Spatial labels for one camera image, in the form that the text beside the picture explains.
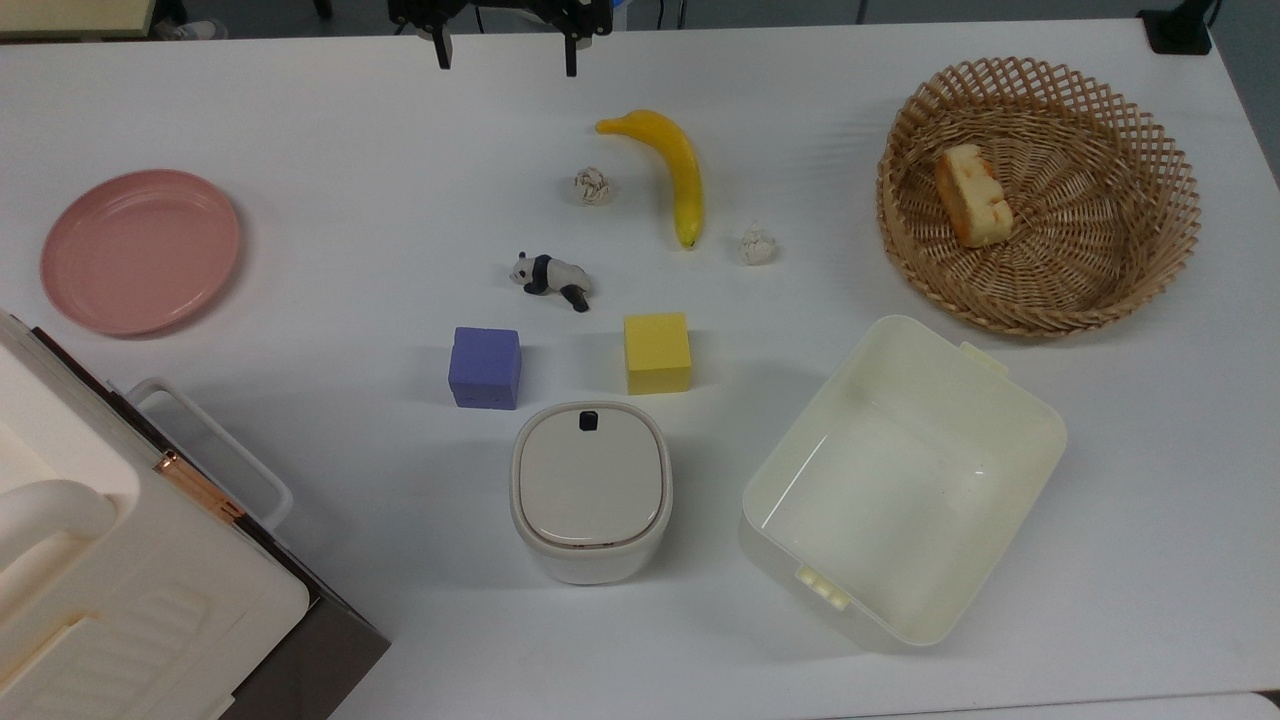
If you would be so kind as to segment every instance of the floor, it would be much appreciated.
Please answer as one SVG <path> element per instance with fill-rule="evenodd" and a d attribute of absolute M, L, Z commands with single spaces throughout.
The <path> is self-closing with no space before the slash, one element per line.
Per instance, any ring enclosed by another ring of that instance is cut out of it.
<path fill-rule="evenodd" d="M 780 27 L 814 24 L 1132 18 L 1146 8 L 1169 9 L 1175 0 L 686 0 L 686 27 Z M 663 29 L 676 28 L 680 0 L 632 0 L 631 29 L 655 28 L 666 3 Z M 232 37 L 308 37 L 390 35 L 396 26 L 385 0 L 333 0 L 334 15 L 321 20 L 311 0 L 186 0 L 192 19 L 218 18 Z M 529 26 L 509 13 L 485 10 L 488 32 L 520 32 Z M 453 32 L 476 32 L 475 14 L 463 12 Z M 1280 0 L 1226 0 L 1213 40 L 1253 123 L 1274 177 L 1280 178 Z"/>

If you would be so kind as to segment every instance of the pink plate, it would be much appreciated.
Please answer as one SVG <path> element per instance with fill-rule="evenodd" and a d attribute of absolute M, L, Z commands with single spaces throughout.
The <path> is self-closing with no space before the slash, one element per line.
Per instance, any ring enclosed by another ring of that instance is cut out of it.
<path fill-rule="evenodd" d="M 131 336 L 209 305 L 232 273 L 239 223 L 227 196 L 178 170 L 142 170 L 86 192 L 49 231 L 40 279 L 91 331 Z"/>

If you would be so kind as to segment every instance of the yellow banana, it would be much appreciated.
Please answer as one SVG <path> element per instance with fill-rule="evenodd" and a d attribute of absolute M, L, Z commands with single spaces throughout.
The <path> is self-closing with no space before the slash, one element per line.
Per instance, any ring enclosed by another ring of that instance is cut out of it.
<path fill-rule="evenodd" d="M 635 110 L 621 118 L 595 123 L 595 132 L 625 135 L 662 154 L 671 170 L 675 191 L 676 237 L 680 245 L 692 247 L 703 232 L 703 177 L 698 172 L 698 155 L 685 131 L 666 115 L 653 110 Z"/>

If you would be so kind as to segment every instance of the white table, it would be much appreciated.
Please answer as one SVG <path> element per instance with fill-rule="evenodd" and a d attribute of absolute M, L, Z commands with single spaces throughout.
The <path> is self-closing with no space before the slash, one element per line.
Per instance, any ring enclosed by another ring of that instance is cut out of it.
<path fill-rule="evenodd" d="M 120 387 L 173 378 L 294 486 L 282 536 L 394 641 L 338 717 L 817 717 L 1280 687 L 1280 195 L 1219 55 L 1157 58 L 1137 20 L 620 33 L 563 77 L 545 36 L 0 47 L 0 306 Z M 1169 293 L 1105 331 L 986 334 L 892 269 L 874 165 L 948 63 L 1034 55 L 1165 124 L 1204 229 Z M 186 88 L 175 91 L 175 88 Z M 708 223 L 675 246 L 662 169 L 595 119 L 676 118 Z M 600 209 L 564 188 L 594 164 Z M 180 332 L 118 341 L 37 281 L 58 214 L 128 170 L 227 191 L 243 270 Z M 780 260 L 744 268 L 762 220 Z M 593 274 L 593 309 L 529 297 L 518 251 Z M 695 387 L 632 401 L 672 446 L 676 510 L 617 587 L 539 573 L 511 525 L 536 410 L 623 389 L 625 314 L 684 310 Z M 952 635 L 874 653 L 740 552 L 751 473 L 870 323 L 969 340 L 1066 419 L 1066 455 Z M 515 413 L 461 410 L 456 325 L 520 331 Z"/>
<path fill-rule="evenodd" d="M 1258 694 L 1162 697 L 893 715 L 899 720 L 1275 720 L 1280 710 Z"/>

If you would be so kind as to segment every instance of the purple block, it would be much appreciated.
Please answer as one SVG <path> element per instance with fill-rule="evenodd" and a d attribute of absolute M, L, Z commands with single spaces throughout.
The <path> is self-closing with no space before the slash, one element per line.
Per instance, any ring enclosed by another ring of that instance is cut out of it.
<path fill-rule="evenodd" d="M 453 331 L 449 389 L 458 407 L 515 410 L 520 392 L 520 334 L 481 328 Z"/>

